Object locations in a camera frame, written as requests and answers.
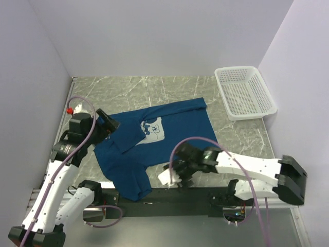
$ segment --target blue t-shirt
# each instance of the blue t-shirt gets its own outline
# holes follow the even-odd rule
[[[146,168],[168,162],[178,142],[191,136],[216,141],[206,107],[197,98],[111,115],[120,126],[94,149],[105,177],[125,198],[136,201],[147,195]],[[190,143],[200,149],[211,146],[201,140]]]

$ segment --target gray wall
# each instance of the gray wall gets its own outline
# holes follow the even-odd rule
[[[42,180],[70,77],[27,1],[0,7],[0,246]]]
[[[301,211],[314,247],[329,243],[328,12],[326,0],[295,0],[259,67],[279,108],[265,121],[275,154],[308,172]]]
[[[258,66],[293,0],[30,0],[72,76]]]

